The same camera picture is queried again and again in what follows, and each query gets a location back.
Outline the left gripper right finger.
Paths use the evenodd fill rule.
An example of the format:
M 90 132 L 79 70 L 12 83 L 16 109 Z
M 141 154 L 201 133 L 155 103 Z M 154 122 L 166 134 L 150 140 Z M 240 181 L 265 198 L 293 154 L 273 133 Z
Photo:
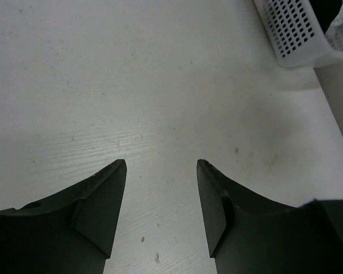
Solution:
M 197 162 L 197 183 L 218 273 L 343 273 L 343 200 L 285 205 L 204 159 Z

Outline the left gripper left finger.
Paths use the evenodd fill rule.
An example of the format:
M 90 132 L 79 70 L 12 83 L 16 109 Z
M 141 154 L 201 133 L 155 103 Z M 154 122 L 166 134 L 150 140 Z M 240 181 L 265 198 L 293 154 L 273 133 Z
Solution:
M 1 210 L 0 273 L 102 273 L 126 173 L 126 162 L 118 159 L 53 195 Z

